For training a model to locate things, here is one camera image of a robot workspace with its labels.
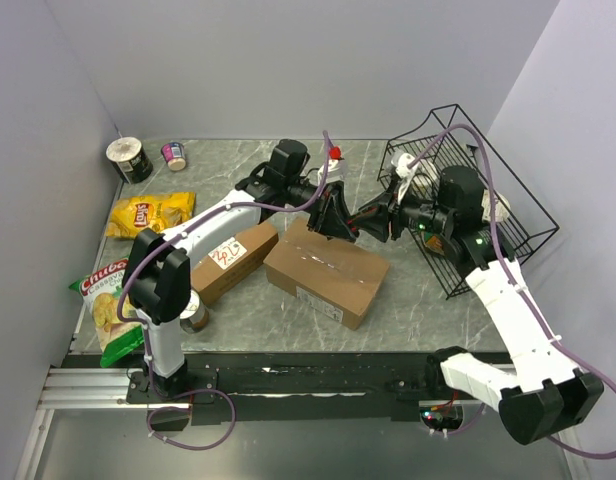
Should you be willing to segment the red black box cutter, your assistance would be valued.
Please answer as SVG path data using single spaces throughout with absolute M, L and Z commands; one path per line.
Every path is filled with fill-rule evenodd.
M 373 213 L 361 213 L 359 215 L 352 216 L 348 221 L 349 229 L 358 235 L 361 231 L 371 233 L 375 231 L 375 215 Z

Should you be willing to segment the labelled cardboard express box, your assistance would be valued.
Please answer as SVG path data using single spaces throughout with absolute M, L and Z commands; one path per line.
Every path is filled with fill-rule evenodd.
M 268 221 L 238 233 L 207 254 L 192 270 L 191 285 L 206 306 L 257 270 L 278 243 L 277 229 Z

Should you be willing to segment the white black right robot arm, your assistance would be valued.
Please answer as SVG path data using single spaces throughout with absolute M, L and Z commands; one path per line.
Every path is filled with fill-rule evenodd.
M 502 371 L 461 347 L 428 357 L 425 386 L 444 399 L 461 391 L 495 410 L 522 445 L 582 423 L 604 392 L 600 376 L 564 353 L 530 294 L 514 249 L 497 222 L 496 194 L 476 170 L 450 166 L 431 176 L 394 166 L 381 195 L 351 225 L 380 241 L 404 229 L 437 236 L 443 256 L 481 301 L 514 370 Z

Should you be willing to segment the plain taped cardboard box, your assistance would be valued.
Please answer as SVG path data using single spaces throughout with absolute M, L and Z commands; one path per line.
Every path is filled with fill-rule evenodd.
M 354 331 L 390 268 L 380 255 L 310 231 L 295 219 L 264 260 L 270 284 Z

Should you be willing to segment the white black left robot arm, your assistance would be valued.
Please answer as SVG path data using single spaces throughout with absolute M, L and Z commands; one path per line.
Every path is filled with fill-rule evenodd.
M 162 401 L 186 389 L 187 362 L 179 339 L 179 318 L 191 295 L 191 271 L 212 250 L 275 213 L 305 212 L 309 228 L 327 238 L 353 242 L 358 233 L 343 198 L 344 158 L 331 140 L 317 184 L 303 174 L 306 146 L 283 139 L 218 203 L 161 233 L 142 230 L 134 239 L 120 300 L 135 309 L 144 338 L 150 389 Z

